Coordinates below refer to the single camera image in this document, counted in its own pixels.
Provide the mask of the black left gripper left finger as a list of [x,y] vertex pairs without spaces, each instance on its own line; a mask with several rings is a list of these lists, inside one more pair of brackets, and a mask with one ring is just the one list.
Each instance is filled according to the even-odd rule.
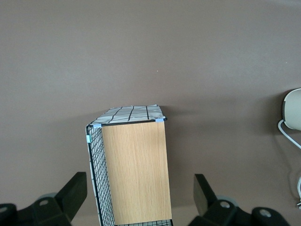
[[12,203],[0,205],[2,226],[70,226],[87,197],[87,173],[77,172],[53,197],[43,197],[17,210]]

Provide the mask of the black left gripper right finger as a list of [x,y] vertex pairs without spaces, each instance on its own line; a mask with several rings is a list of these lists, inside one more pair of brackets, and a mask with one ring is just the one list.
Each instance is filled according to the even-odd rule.
[[218,199],[203,174],[194,175],[194,202],[198,210],[191,226],[288,226],[277,211],[256,207],[251,213],[243,211],[233,202]]

